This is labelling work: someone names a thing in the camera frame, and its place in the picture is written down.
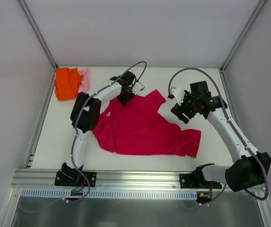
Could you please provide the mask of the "red t shirt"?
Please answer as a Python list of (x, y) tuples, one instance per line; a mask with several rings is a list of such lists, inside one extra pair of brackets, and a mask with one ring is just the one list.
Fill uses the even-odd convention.
[(201, 132), (168, 122), (158, 113), (165, 102), (158, 90), (135, 96), (126, 105), (112, 99), (93, 130), (99, 146), (121, 155), (196, 157)]

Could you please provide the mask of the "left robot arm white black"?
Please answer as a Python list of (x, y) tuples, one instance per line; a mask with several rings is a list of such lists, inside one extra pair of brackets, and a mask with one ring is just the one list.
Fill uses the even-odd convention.
[(98, 125), (101, 106), (114, 98), (126, 105), (136, 95), (133, 90), (136, 82), (134, 73), (127, 71), (124, 75), (110, 78), (109, 84), (95, 93), (81, 92), (77, 95), (70, 115), (74, 128), (71, 151), (61, 166), (59, 176), (56, 177), (64, 185), (79, 186), (86, 181), (81, 173), (84, 166), (85, 148), (90, 132)]

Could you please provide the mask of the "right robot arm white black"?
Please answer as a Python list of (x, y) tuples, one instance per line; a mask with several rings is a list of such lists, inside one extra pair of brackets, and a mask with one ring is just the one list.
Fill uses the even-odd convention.
[(199, 173), (194, 175), (197, 187), (204, 188), (210, 182), (218, 182), (238, 192), (261, 184), (268, 186), (271, 157), (266, 152), (261, 153), (247, 139), (228, 114), (226, 102), (221, 95), (211, 95), (206, 81), (192, 83), (190, 91), (170, 87), (168, 97), (176, 100), (171, 112), (184, 123), (201, 114), (217, 131), (233, 161), (231, 166), (205, 164), (197, 167)]

